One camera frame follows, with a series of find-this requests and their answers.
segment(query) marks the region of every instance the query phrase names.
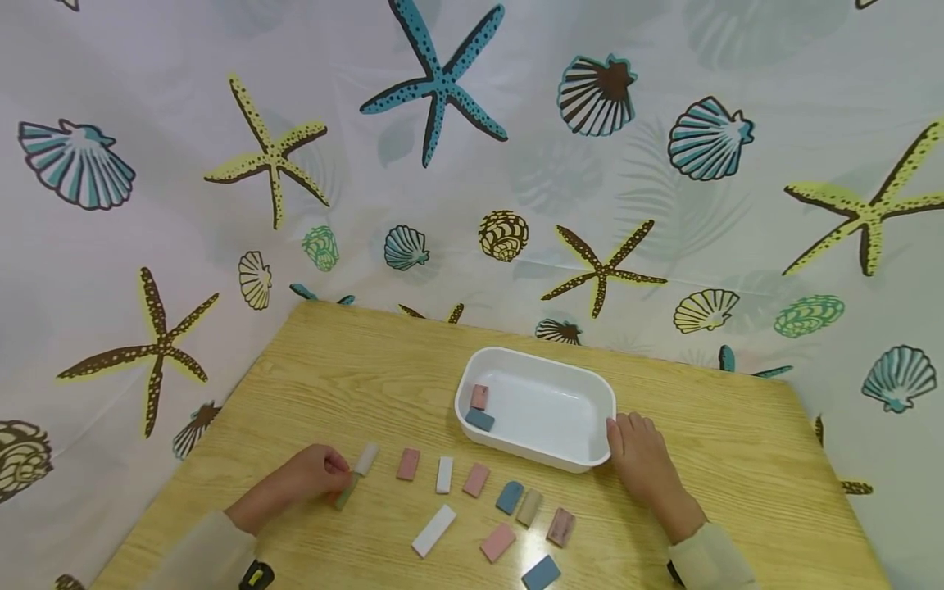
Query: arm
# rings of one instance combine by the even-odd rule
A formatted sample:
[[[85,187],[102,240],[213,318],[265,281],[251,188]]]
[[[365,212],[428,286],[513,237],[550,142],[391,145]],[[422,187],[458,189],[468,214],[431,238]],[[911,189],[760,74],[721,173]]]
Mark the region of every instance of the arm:
[[[200,521],[142,590],[236,590],[255,559],[256,536],[265,525],[297,502],[344,490],[349,471],[331,447],[303,449],[225,511]]]
[[[731,537],[685,490],[652,420],[621,413],[607,418],[606,435],[616,473],[666,532],[669,559],[687,590],[759,590]]]

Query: eraser block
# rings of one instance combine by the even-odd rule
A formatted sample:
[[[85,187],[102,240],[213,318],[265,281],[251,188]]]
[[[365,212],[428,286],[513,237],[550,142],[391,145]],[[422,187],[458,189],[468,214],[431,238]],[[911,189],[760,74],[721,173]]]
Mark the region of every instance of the eraser block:
[[[338,494],[338,497],[334,499],[334,508],[337,510],[343,510],[345,504],[347,504],[347,499],[351,497],[351,493],[354,492],[354,488],[357,487],[357,482],[361,479],[361,474],[355,473],[351,478],[351,484],[345,488],[344,492]]]
[[[517,481],[509,481],[505,484],[505,489],[501,490],[501,495],[498,496],[498,502],[495,503],[496,508],[505,514],[512,514],[514,507],[518,505],[518,499],[521,498],[521,492],[524,492],[524,490],[525,486]]]
[[[521,508],[518,509],[518,516],[515,518],[526,527],[530,527],[537,516],[537,509],[541,507],[544,497],[537,490],[531,488],[525,495],[525,501],[521,502]]]
[[[436,476],[436,494],[448,494],[452,487],[452,457],[439,458],[439,474]]]
[[[484,410],[488,405],[488,388],[484,385],[472,387],[472,403],[469,405],[476,410]]]
[[[525,583],[528,590],[544,590],[560,577],[561,570],[548,555],[522,576],[521,581]]]
[[[490,563],[498,561],[501,554],[504,553],[514,543],[514,531],[507,523],[501,523],[498,528],[488,535],[488,538],[482,541],[481,552],[485,554]]]
[[[488,480],[489,473],[491,473],[491,471],[489,471],[488,467],[481,463],[472,465],[472,470],[469,471],[469,477],[465,480],[463,491],[471,497],[479,497],[481,488],[485,487],[485,481]]]
[[[420,557],[426,559],[432,546],[436,544],[439,537],[443,536],[443,533],[446,532],[446,529],[449,528],[449,525],[451,525],[452,521],[455,519],[456,513],[449,508],[448,504],[443,504],[443,507],[439,509],[439,512],[436,513],[436,516],[432,518],[426,528],[413,539],[413,550],[416,551]]]
[[[380,447],[377,446],[377,443],[367,443],[367,447],[365,447],[363,453],[361,453],[361,458],[357,460],[357,464],[354,466],[354,473],[367,475],[367,472],[370,471],[370,466],[374,463],[374,459],[377,458],[377,451],[379,450]]]
[[[479,430],[485,430],[488,432],[495,425],[495,418],[488,415],[482,410],[476,410],[472,408],[469,410],[469,413],[465,415],[465,421],[476,427]]]
[[[554,520],[550,522],[548,540],[557,547],[566,547],[567,541],[570,540],[570,534],[574,531],[576,520],[573,514],[563,508],[558,508],[557,512],[554,513]]]
[[[416,477],[416,467],[419,466],[419,451],[415,448],[404,448],[400,458],[400,468],[396,471],[398,480],[413,481]]]

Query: black object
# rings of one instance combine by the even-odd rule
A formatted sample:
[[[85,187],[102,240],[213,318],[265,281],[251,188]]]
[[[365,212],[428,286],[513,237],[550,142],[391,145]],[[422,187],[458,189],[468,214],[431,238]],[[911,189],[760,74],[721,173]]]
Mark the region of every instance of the black object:
[[[239,582],[239,590],[262,590],[276,579],[276,572],[269,564],[256,560],[245,571],[243,581]]]

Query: blue chalk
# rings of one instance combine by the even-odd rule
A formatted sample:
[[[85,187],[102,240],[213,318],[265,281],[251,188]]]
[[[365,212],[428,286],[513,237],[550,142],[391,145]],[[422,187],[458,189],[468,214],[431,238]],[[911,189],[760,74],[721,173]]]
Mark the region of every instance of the blue chalk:
[[[538,562],[535,567],[532,567],[527,574],[522,576],[521,581],[525,583],[528,590],[544,590],[550,586],[551,582],[554,582],[560,577],[561,570],[558,569],[557,564],[555,564],[554,560],[550,559],[550,555],[548,555]]]
[[[469,413],[465,415],[465,421],[480,430],[488,432],[495,425],[495,417],[490,416],[482,410],[470,408]]]
[[[495,503],[495,507],[505,514],[513,513],[514,507],[518,505],[518,500],[521,498],[521,493],[524,491],[525,486],[517,481],[509,481],[505,484],[505,489],[501,490],[501,495],[498,496],[498,502]]]

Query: white curtain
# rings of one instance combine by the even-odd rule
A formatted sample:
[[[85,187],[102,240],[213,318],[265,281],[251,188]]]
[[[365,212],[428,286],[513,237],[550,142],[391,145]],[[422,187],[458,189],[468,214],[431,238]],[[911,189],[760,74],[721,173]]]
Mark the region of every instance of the white curtain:
[[[5,587],[91,583],[301,296],[786,379],[896,587],[940,586],[941,22],[8,0]]]

